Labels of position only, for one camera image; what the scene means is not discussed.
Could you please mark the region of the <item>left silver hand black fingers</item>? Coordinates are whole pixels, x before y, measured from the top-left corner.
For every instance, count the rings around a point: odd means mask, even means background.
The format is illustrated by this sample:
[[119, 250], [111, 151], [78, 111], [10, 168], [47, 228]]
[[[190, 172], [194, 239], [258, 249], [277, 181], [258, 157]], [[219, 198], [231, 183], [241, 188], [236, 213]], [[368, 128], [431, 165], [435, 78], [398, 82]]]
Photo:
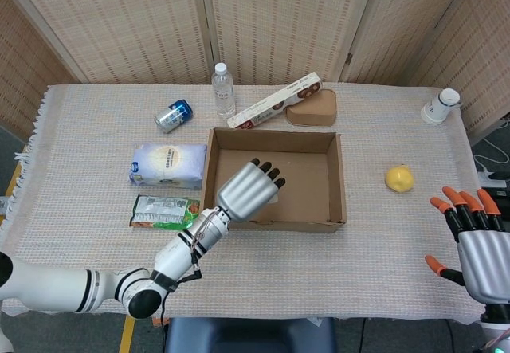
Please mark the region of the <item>left silver hand black fingers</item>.
[[216, 206], [232, 222], [246, 222], [270, 203], [285, 183], [278, 168], [254, 158], [219, 189]]

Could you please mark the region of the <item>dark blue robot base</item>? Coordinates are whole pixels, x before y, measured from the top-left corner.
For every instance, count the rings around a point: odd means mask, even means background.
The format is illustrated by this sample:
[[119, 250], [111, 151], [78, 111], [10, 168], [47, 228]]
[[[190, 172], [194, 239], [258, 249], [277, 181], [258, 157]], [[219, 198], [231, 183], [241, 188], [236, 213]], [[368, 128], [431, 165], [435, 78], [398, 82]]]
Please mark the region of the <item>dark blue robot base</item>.
[[174, 318], [163, 353], [337, 353], [335, 321]]

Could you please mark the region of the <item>clear plastic water bottle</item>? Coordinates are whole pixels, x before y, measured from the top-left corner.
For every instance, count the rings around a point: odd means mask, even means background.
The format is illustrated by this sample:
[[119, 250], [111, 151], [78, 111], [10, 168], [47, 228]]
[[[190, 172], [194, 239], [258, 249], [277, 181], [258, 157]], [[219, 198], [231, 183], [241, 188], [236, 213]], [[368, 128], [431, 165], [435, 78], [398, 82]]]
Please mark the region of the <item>clear plastic water bottle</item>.
[[236, 104], [233, 90], [233, 77], [225, 63], [220, 62], [214, 66], [211, 85], [216, 102], [217, 114], [223, 119], [234, 116]]

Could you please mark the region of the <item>blue and silver drink can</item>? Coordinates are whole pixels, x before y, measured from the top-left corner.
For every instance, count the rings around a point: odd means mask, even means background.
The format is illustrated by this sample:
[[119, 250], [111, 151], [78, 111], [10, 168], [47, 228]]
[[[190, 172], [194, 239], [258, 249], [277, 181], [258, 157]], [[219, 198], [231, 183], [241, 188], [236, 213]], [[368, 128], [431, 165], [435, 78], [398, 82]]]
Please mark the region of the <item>blue and silver drink can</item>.
[[193, 114], [193, 110], [186, 100], [177, 100], [158, 113], [154, 121], [156, 126], [167, 134], [190, 121]]

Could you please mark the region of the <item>right silver hand orange fingertips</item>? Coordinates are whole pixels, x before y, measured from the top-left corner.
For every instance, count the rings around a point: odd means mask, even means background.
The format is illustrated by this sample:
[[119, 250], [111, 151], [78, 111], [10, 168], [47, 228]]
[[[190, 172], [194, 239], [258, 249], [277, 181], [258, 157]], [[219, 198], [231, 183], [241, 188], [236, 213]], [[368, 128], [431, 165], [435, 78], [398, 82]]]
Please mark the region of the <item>right silver hand orange fingertips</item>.
[[448, 199], [432, 197], [430, 204], [446, 220], [461, 270], [449, 269], [431, 255], [425, 256], [426, 264], [438, 276], [465, 287], [481, 304], [510, 304], [510, 231], [499, 207], [484, 189], [476, 197], [449, 186], [442, 192]]

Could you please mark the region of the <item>yellow fruit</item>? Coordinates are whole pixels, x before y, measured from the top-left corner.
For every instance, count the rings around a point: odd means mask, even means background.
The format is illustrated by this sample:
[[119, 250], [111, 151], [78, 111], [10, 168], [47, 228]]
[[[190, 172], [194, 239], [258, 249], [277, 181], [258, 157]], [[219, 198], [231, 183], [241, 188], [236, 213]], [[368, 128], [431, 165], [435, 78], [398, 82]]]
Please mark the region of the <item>yellow fruit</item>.
[[401, 164], [390, 168], [385, 174], [385, 184], [391, 190], [405, 193], [414, 188], [415, 180], [410, 168]]

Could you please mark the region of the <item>brown kraft paper container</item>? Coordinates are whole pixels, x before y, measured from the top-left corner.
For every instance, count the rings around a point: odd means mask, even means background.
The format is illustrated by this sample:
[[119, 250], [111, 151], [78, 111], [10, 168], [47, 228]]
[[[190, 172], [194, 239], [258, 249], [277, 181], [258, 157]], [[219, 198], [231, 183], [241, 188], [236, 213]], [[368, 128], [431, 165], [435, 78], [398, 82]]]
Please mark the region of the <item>brown kraft paper container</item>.
[[321, 89], [298, 104], [286, 108], [290, 124], [309, 127], [330, 127], [337, 117], [337, 96], [331, 89]]

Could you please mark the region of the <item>white woven tablecloth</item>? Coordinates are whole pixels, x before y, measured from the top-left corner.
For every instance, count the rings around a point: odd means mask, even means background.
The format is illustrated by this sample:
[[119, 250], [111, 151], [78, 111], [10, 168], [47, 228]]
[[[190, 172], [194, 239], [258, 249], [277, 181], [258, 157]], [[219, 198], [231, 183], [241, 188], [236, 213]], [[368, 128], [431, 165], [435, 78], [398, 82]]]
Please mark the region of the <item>white woven tablecloth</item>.
[[[459, 268], [457, 248], [430, 198], [479, 186], [458, 110], [437, 126], [422, 106], [432, 87], [330, 84], [338, 98], [347, 221], [330, 234], [231, 229], [204, 256], [201, 280], [182, 285], [169, 316], [449, 318], [483, 308], [437, 277], [424, 257]], [[190, 121], [163, 133], [155, 116], [177, 100]], [[207, 85], [67, 84], [45, 93], [22, 156], [22, 178], [0, 228], [0, 250], [79, 269], [151, 268], [173, 233], [129, 226], [139, 188], [128, 172], [145, 142], [205, 143], [221, 127]], [[386, 172], [407, 165], [414, 188]]]

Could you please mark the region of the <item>white power strip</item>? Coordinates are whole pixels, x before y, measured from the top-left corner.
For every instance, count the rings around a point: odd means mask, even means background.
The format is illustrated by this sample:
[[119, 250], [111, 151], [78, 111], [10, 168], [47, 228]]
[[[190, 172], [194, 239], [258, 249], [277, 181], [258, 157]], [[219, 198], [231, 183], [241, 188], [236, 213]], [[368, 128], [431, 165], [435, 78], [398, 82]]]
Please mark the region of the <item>white power strip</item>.
[[508, 188], [506, 180], [490, 178], [490, 175], [491, 173], [489, 172], [477, 172], [478, 180], [482, 188]]

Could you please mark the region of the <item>beige woven folding screen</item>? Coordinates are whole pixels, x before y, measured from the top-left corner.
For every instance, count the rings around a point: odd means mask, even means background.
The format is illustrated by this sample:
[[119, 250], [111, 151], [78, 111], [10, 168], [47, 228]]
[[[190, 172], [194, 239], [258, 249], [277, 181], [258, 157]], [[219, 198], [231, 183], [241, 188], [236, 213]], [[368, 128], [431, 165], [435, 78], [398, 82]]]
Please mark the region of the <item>beige woven folding screen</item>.
[[325, 81], [455, 88], [472, 142], [510, 116], [510, 0], [0, 0], [44, 84]]

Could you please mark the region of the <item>green snack packet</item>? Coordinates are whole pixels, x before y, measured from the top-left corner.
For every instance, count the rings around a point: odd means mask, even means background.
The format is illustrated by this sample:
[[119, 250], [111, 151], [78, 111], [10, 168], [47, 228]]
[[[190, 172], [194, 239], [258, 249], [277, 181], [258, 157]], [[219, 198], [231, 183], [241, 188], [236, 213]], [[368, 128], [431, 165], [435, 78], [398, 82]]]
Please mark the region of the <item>green snack packet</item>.
[[129, 226], [181, 231], [192, 225], [199, 210], [199, 200], [139, 194], [132, 207]]

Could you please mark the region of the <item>large pale blue tissue pack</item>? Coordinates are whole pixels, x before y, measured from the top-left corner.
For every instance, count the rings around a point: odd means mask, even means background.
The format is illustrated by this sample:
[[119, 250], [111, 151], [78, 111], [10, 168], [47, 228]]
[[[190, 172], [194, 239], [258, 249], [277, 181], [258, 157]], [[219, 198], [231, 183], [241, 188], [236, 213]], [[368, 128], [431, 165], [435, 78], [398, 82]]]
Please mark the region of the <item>large pale blue tissue pack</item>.
[[144, 143], [135, 149], [129, 181], [137, 186], [200, 190], [206, 154], [205, 144]]

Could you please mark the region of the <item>open brown cardboard box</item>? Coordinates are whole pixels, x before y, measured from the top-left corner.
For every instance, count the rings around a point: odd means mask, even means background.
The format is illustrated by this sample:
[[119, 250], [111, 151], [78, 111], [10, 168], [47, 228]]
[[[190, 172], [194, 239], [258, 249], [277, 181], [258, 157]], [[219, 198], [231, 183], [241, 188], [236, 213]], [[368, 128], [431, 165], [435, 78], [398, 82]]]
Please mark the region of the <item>open brown cardboard box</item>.
[[334, 233], [345, 223], [341, 142], [334, 132], [212, 129], [201, 207], [213, 207], [221, 186], [254, 158], [278, 168], [286, 183], [278, 202], [231, 228]]

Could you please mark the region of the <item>long white cookie box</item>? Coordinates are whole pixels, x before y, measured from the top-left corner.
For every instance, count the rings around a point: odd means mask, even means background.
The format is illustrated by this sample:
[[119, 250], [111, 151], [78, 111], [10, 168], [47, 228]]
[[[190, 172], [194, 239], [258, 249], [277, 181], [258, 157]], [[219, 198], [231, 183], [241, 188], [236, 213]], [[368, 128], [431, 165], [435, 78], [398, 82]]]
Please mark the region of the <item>long white cookie box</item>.
[[232, 129], [250, 129], [262, 124], [266, 120], [277, 116], [287, 107], [298, 104], [322, 88], [322, 80], [316, 73], [291, 83], [281, 90], [267, 96], [249, 108], [227, 120]]

